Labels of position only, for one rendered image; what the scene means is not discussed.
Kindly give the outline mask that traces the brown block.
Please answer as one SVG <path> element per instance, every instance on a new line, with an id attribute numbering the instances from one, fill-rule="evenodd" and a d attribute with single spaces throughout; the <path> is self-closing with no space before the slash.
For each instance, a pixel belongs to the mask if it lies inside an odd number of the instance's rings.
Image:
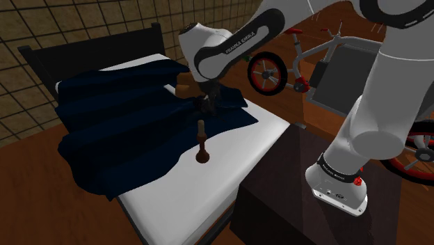
<path id="1" fill-rule="evenodd" d="M 183 72 L 177 75 L 177 85 L 175 86 L 175 95 L 177 97 L 186 99 L 198 97 L 201 94 L 202 91 L 190 72 Z"/>

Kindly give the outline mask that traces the brown wooden candlestick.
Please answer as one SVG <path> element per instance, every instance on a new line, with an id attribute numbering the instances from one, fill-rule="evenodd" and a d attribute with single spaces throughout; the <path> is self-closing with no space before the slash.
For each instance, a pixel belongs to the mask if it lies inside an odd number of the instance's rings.
<path id="1" fill-rule="evenodd" d="M 207 140 L 207 135 L 205 134 L 204 121 L 203 120 L 198 121 L 198 133 L 197 133 L 196 139 L 199 143 L 199 150 L 195 156 L 195 159 L 197 162 L 199 162 L 201 164 L 205 164 L 209 161 L 210 156 L 209 156 L 209 153 L 205 149 L 205 141 Z"/>

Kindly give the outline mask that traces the black bed with white mattress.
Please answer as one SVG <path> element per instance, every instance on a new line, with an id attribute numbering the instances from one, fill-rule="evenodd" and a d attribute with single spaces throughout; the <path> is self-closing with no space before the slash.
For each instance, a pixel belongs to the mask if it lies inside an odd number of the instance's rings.
<path id="1" fill-rule="evenodd" d="M 158 23 L 148 29 L 44 49 L 22 46 L 19 52 L 57 104 L 58 84 L 78 74 L 168 58 Z M 197 143 L 164 176 L 112 198 L 121 204 L 147 245 L 194 245 L 234 202 L 241 181 L 288 128 L 286 120 L 244 100 L 256 123 L 207 136 L 207 163 L 196 161 Z"/>

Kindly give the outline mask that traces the white bicycle with red wheels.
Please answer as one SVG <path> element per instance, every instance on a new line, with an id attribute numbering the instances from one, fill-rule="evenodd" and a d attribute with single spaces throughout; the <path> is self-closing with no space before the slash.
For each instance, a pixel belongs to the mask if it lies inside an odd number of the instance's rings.
<path id="1" fill-rule="evenodd" d="M 262 95 L 272 96 L 288 86 L 288 75 L 293 74 L 295 81 L 291 88 L 296 92 L 307 93 L 316 88 L 327 68 L 336 48 L 342 45 L 373 47 L 381 43 L 354 36 L 332 35 L 322 45 L 303 51 L 299 40 L 294 41 L 296 57 L 287 68 L 283 60 L 272 52 L 260 52 L 246 57 L 250 85 Z M 434 187 L 434 83 L 424 95 L 405 142 L 405 150 L 411 152 L 412 159 L 405 155 L 386 159 L 383 166 L 408 181 Z"/>

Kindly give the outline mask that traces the dark blue blanket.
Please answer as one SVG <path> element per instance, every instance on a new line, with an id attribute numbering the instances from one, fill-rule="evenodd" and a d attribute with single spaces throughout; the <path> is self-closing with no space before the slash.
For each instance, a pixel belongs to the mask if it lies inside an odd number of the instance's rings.
<path id="1" fill-rule="evenodd" d="M 216 113 L 167 85 L 188 68 L 164 58 L 119 70 L 88 71 L 58 84 L 56 113 L 68 133 L 58 152 L 76 184 L 115 198 L 159 179 L 197 145 L 198 121 L 207 136 L 256 123 L 241 92 L 223 87 Z"/>

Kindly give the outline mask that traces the dark robot stand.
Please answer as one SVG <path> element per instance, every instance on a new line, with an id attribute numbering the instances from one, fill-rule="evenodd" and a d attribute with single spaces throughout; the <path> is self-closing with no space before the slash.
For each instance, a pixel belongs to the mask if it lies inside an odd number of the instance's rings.
<path id="1" fill-rule="evenodd" d="M 231 231 L 246 245 L 396 245 L 401 178 L 368 162 L 367 210 L 347 214 L 314 197 L 305 180 L 328 145 L 289 126 L 240 184 Z"/>

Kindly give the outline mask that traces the grey panel with white frame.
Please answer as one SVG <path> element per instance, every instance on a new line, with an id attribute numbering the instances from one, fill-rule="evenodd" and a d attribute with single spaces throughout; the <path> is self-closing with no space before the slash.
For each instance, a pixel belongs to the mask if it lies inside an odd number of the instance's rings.
<path id="1" fill-rule="evenodd" d="M 336 48 L 316 88 L 307 93 L 306 101 L 338 116 L 347 116 L 363 93 L 367 77 L 380 45 Z"/>

